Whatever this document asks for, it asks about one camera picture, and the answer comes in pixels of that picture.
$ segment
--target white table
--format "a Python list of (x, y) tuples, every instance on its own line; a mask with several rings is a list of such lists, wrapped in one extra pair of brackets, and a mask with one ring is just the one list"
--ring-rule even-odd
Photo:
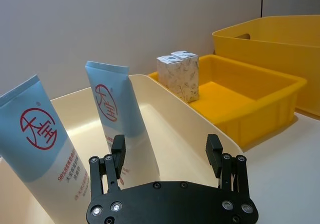
[(320, 223), (320, 121), (304, 115), (246, 152), (258, 223)]

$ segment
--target yellow plastic bin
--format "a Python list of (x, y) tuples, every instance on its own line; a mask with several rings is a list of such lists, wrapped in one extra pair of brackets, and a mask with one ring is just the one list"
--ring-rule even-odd
[[(157, 72), (149, 76), (158, 80)], [(200, 99), (190, 105), (244, 148), (293, 120), (305, 84), (300, 77), (208, 55), (199, 60)]]
[(297, 107), (320, 116), (320, 15), (259, 18), (213, 39), (219, 56), (307, 79)]

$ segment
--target light blue toothpaste tube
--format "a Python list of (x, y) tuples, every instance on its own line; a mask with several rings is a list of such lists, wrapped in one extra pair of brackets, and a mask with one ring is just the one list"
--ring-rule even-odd
[(125, 135), (122, 188), (159, 180), (159, 169), (142, 119), (129, 67), (88, 61), (85, 66), (109, 150), (118, 134)]
[(86, 223), (90, 179), (37, 76), (0, 97), (0, 155), (56, 224)]

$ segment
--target white patterned box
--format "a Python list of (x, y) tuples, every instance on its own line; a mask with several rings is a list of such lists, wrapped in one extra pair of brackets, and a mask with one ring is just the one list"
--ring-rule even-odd
[(158, 80), (169, 90), (186, 102), (199, 98), (198, 62), (194, 56), (183, 56), (184, 60), (174, 56), (157, 58)]
[(199, 57), (188, 51), (176, 51), (172, 56), (183, 61), (183, 98), (187, 102), (199, 99)]

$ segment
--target red logo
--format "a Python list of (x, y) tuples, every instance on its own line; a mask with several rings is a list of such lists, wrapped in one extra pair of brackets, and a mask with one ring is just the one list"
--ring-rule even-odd
[(95, 87), (95, 92), (99, 109), (108, 120), (115, 122), (118, 119), (118, 110), (109, 89), (100, 84)]
[(20, 127), (29, 134), (27, 140), (40, 150), (49, 150), (56, 142), (55, 121), (51, 115), (40, 108), (30, 108), (20, 117)]

